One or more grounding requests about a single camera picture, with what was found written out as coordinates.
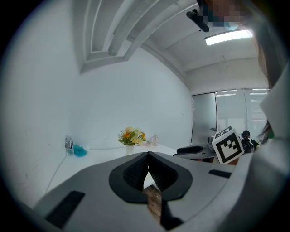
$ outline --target white table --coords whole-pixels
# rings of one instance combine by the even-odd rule
[[[153,152],[161,152],[168,155],[176,154],[176,150],[163,146],[134,146],[133,154],[146,152],[146,151],[153,151]],[[77,157],[75,155],[66,156],[63,163],[60,165],[59,169],[57,170],[56,174],[54,175],[49,187],[48,191],[52,190],[63,181],[67,180],[80,170],[87,168],[89,166],[104,163],[110,160],[114,160],[120,157],[125,156],[126,147],[124,148],[115,148],[115,149],[106,149],[106,150],[90,150],[88,151],[86,156]],[[152,185],[154,180],[152,179],[151,175],[148,173],[145,181],[144,181],[144,188]]]

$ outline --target yellow flower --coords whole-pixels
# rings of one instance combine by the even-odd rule
[[[125,133],[125,134],[123,135],[123,138],[130,138],[130,133]]]
[[[128,133],[128,132],[133,132],[134,131],[134,128],[132,126],[128,126],[125,128],[125,132]]]
[[[132,143],[142,145],[142,144],[143,144],[143,141],[142,141],[141,139],[134,138],[134,139],[132,140]]]

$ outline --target fluorescent light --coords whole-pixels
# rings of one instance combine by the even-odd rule
[[[266,95],[267,92],[251,92],[250,95]]]
[[[235,90],[217,91],[217,92],[230,92],[230,91],[237,91],[237,89],[235,89]]]
[[[222,97],[222,96],[234,96],[235,93],[230,93],[230,94],[222,94],[222,95],[216,95],[216,97]]]
[[[231,31],[222,34],[217,34],[214,36],[210,36],[205,38],[205,42],[207,45],[217,44],[220,42],[232,40],[232,39],[242,39],[242,38],[251,38],[253,37],[253,33],[249,30],[239,30],[239,31]]]

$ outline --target water bottle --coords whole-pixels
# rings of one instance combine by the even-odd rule
[[[65,136],[64,145],[67,155],[73,155],[73,138],[70,135]]]

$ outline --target orange flower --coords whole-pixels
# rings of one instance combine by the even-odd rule
[[[125,134],[123,135],[123,138],[130,138],[130,133],[125,133]]]

